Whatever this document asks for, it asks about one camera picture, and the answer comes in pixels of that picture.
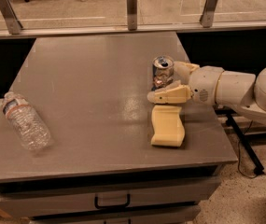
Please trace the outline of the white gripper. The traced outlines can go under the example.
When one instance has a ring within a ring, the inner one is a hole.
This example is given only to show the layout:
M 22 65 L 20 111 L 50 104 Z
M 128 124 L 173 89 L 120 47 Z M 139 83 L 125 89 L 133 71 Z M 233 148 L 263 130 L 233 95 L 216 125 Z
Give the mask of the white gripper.
M 217 84 L 224 72 L 223 68 L 214 66 L 200 68 L 198 64 L 174 61 L 174 70 L 181 81 L 151 91 L 147 99 L 152 104 L 183 104 L 191 98 L 191 92 L 194 102 L 205 105 L 216 103 Z

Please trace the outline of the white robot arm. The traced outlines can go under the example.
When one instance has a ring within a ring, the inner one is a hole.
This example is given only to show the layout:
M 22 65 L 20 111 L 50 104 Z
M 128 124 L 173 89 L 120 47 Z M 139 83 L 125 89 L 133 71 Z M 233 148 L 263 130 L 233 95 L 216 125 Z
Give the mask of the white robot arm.
M 266 125 L 266 68 L 258 75 L 221 67 L 175 62 L 180 79 L 147 95 L 153 104 L 223 105 L 237 114 Z

